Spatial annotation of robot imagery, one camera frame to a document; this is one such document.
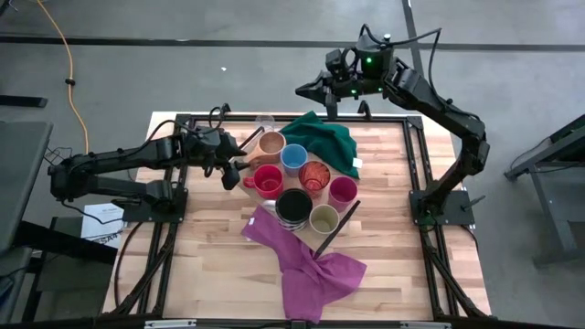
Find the wooden cup with handle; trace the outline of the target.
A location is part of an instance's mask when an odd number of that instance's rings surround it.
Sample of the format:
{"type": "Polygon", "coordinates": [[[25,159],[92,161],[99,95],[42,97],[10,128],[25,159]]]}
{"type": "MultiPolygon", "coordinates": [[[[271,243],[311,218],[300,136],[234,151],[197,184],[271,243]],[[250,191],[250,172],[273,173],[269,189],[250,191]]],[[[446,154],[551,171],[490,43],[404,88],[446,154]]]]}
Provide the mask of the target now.
{"type": "Polygon", "coordinates": [[[281,161],[281,152],[286,145],[286,139],[281,133],[264,133],[246,156],[246,162],[253,170],[261,165],[277,164],[281,161]]]}

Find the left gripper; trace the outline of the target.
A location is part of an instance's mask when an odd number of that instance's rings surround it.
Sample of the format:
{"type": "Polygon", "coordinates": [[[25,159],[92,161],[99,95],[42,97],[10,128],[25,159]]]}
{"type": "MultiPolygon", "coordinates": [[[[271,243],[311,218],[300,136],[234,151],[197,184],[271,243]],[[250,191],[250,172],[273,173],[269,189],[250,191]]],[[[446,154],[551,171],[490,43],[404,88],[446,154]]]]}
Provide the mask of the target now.
{"type": "MultiPolygon", "coordinates": [[[[199,167],[226,167],[231,165],[231,159],[244,156],[247,153],[241,150],[236,139],[224,129],[215,131],[198,131],[183,133],[182,158],[183,164],[199,167]]],[[[233,166],[237,170],[250,167],[250,163],[235,161],[233,166]]]]}

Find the orange glass tumbler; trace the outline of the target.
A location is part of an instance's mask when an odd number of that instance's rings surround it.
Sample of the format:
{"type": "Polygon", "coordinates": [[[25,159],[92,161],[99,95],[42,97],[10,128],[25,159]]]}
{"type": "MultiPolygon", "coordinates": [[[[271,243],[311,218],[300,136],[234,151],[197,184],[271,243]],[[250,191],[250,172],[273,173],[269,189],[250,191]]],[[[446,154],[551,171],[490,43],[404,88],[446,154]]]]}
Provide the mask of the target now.
{"type": "Polygon", "coordinates": [[[331,180],[331,173],[326,164],[310,161],[299,171],[299,182],[303,190],[311,198],[319,197],[331,180]]]}

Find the purple cloth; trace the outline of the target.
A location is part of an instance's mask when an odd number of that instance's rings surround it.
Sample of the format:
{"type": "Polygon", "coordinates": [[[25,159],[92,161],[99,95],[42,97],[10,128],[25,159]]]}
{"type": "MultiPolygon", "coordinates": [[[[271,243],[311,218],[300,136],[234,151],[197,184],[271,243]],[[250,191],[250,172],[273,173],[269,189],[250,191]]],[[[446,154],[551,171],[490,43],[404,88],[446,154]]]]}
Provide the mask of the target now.
{"type": "Polygon", "coordinates": [[[255,209],[241,235],[276,254],[288,320],[319,323],[324,307],[354,293],[367,271],[365,263],[336,252],[315,259],[314,251],[263,207],[255,209]]]}

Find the wooden tray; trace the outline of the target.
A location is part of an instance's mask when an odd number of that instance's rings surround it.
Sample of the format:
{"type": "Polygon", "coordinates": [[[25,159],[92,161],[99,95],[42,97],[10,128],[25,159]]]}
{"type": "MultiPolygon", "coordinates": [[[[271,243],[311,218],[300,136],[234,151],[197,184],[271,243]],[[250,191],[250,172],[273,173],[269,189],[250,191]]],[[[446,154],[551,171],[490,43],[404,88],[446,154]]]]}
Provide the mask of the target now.
{"type": "MultiPolygon", "coordinates": [[[[247,139],[241,143],[240,145],[240,149],[245,151],[247,153],[247,155],[252,151],[252,149],[255,147],[256,143],[259,141],[260,137],[264,134],[265,132],[262,130],[262,128],[257,129],[254,133],[252,133],[249,137],[247,137],[247,139]]],[[[243,157],[238,157],[236,159],[236,161],[239,162],[246,162],[246,156],[243,157]]],[[[319,161],[321,163],[324,163],[322,161],[322,159],[320,159],[318,156],[312,154],[312,153],[308,153],[308,159],[307,162],[310,161],[319,161]]],[[[288,176],[283,169],[282,163],[281,161],[277,164],[271,164],[271,165],[276,165],[283,173],[283,177],[284,177],[284,190],[290,189],[290,188],[299,188],[299,189],[303,189],[300,182],[299,182],[299,178],[297,177],[290,177],[288,176]]],[[[341,175],[338,171],[336,171],[335,169],[331,168],[328,164],[326,164],[327,167],[330,170],[331,173],[331,180],[330,183],[328,184],[328,186],[324,189],[323,193],[317,197],[317,198],[312,198],[313,201],[313,209],[319,205],[329,205],[328,204],[328,195],[329,195],[329,186],[331,185],[332,181],[334,179],[336,179],[339,176],[345,176],[345,175],[341,175]]],[[[240,172],[240,182],[239,182],[239,187],[243,188],[243,190],[249,194],[249,196],[256,201],[257,203],[259,203],[259,205],[261,207],[263,207],[265,210],[269,211],[270,213],[272,213],[276,218],[277,215],[274,211],[269,210],[268,208],[264,207],[262,205],[262,203],[266,200],[270,200],[270,199],[264,199],[262,197],[260,197],[255,189],[252,188],[247,188],[243,185],[243,179],[245,177],[252,177],[255,170],[249,168],[243,169],[243,171],[240,172]]],[[[351,218],[351,216],[353,215],[353,213],[356,211],[356,208],[359,205],[359,201],[355,198],[353,200],[353,202],[351,203],[351,205],[343,212],[339,213],[339,224],[337,226],[337,228],[335,229],[334,232],[328,234],[328,235],[324,235],[324,234],[320,234],[315,232],[311,225],[309,224],[309,219],[307,221],[307,224],[304,228],[297,230],[297,231],[293,231],[295,234],[297,234],[298,237],[300,237],[305,243],[309,244],[309,243],[313,243],[314,244],[314,257],[317,259],[319,258],[324,251],[328,248],[328,246],[330,245],[330,243],[334,240],[334,238],[338,235],[338,233],[341,231],[341,229],[343,228],[343,226],[346,224],[346,222],[351,218]]]]}

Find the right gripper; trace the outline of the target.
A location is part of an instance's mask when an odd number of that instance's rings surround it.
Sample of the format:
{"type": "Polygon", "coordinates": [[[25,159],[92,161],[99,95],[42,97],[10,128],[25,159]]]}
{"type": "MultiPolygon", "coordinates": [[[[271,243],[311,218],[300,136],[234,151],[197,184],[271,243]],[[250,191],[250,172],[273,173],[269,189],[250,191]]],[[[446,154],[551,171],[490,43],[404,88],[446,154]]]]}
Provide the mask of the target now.
{"type": "Polygon", "coordinates": [[[296,88],[295,93],[318,103],[336,103],[336,96],[381,93],[382,59],[379,54],[357,48],[335,49],[325,55],[328,72],[320,72],[313,81],[296,88]]]}

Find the light blue cup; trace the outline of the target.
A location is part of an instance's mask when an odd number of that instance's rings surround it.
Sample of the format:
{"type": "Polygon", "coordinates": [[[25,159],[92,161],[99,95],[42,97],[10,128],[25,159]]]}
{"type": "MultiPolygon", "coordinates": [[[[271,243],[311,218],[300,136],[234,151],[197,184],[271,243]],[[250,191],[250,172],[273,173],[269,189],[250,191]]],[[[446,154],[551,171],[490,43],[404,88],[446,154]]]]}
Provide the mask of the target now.
{"type": "Polygon", "coordinates": [[[284,172],[290,177],[298,176],[307,159],[307,151],[297,143],[287,144],[281,151],[281,163],[284,172]]]}

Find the black white wavy mug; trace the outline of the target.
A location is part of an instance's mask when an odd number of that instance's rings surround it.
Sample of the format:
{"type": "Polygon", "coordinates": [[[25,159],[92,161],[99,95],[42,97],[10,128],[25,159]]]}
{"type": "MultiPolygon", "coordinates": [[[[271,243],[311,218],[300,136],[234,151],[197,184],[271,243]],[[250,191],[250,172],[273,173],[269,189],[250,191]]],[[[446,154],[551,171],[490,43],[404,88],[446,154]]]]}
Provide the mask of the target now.
{"type": "Polygon", "coordinates": [[[266,200],[262,205],[277,215],[279,224],[286,230],[304,228],[313,210],[313,201],[302,189],[284,190],[276,200],[266,200]]]}

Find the grey side table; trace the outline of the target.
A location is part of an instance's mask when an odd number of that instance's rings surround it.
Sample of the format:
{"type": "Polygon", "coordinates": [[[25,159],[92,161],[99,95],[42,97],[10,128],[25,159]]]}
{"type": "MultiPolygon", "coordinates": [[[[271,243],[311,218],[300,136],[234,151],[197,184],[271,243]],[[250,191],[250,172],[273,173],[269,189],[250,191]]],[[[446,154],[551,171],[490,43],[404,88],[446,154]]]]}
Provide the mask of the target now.
{"type": "Polygon", "coordinates": [[[51,122],[0,122],[0,254],[13,243],[52,129],[51,122]]]}
{"type": "Polygon", "coordinates": [[[543,268],[553,264],[585,260],[573,234],[573,224],[585,225],[585,114],[560,128],[535,146],[526,160],[517,157],[504,176],[515,181],[529,175],[545,218],[552,223],[560,250],[534,258],[543,268]]]}

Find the red mug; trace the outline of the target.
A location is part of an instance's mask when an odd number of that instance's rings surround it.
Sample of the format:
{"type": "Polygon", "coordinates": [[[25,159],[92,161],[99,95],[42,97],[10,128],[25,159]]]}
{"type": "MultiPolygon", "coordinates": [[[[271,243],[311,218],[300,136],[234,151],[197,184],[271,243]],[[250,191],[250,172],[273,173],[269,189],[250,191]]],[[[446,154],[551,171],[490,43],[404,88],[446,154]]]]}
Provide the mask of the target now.
{"type": "Polygon", "coordinates": [[[275,200],[283,192],[284,177],[276,165],[264,164],[255,170],[252,177],[245,177],[243,185],[255,189],[264,199],[275,200]]]}

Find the white paper sheet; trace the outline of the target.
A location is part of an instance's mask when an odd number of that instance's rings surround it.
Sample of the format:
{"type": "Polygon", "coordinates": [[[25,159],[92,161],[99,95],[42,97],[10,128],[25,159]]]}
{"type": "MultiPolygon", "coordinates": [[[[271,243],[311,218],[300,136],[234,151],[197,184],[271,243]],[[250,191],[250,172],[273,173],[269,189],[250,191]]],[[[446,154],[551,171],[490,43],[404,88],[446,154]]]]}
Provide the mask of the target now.
{"type": "Polygon", "coordinates": [[[114,204],[87,205],[83,209],[80,235],[84,239],[99,242],[118,249],[126,224],[122,222],[123,209],[114,204]]]}

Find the black table frame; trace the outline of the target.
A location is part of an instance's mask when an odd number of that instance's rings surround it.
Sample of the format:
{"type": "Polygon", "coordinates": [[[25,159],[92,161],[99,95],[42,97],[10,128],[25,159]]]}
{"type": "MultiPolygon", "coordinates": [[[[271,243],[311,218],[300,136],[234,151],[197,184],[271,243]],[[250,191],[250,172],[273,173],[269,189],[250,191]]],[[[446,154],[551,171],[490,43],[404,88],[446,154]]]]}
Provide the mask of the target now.
{"type": "MultiPolygon", "coordinates": [[[[432,173],[454,160],[449,134],[423,119],[432,173]]],[[[431,300],[410,218],[409,152],[401,123],[349,122],[357,142],[361,203],[328,252],[367,265],[359,289],[325,306],[322,320],[430,320],[431,300]]],[[[217,171],[205,178],[189,168],[186,218],[178,226],[163,315],[165,318],[285,319],[276,254],[240,232],[257,207],[254,190],[223,189],[217,171]]],[[[123,299],[145,270],[154,224],[145,223],[124,252],[119,274],[123,299]]],[[[491,313],[473,242],[463,228],[443,229],[452,275],[484,313],[491,313]]]]}

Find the pink tall tumbler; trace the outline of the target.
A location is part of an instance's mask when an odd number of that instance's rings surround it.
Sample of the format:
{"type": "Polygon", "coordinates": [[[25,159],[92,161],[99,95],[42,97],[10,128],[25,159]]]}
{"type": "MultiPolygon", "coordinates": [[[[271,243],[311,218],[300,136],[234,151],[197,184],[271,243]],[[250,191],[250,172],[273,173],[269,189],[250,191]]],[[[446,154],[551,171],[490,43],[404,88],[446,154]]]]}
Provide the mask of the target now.
{"type": "Polygon", "coordinates": [[[329,186],[328,204],[341,213],[351,205],[356,195],[356,182],[349,177],[339,176],[329,186]]]}

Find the cream cup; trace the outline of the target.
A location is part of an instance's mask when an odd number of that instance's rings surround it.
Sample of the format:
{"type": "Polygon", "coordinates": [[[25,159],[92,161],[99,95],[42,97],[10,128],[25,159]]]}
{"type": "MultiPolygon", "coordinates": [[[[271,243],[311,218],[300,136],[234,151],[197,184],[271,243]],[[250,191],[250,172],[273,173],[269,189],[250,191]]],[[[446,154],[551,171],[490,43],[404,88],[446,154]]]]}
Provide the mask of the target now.
{"type": "Polygon", "coordinates": [[[339,214],[335,208],[329,205],[319,205],[312,210],[309,217],[309,224],[315,232],[328,235],[337,228],[339,214]]]}

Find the green cloth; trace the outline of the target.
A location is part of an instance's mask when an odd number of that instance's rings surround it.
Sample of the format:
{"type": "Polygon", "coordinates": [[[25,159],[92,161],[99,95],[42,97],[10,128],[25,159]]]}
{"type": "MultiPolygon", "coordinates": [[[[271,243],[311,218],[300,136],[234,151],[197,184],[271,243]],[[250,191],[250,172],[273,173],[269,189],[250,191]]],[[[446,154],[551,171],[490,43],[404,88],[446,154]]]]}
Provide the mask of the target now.
{"type": "Polygon", "coordinates": [[[299,144],[339,173],[359,178],[354,167],[357,143],[344,125],[325,123],[314,111],[309,111],[284,126],[280,133],[288,144],[299,144]]]}

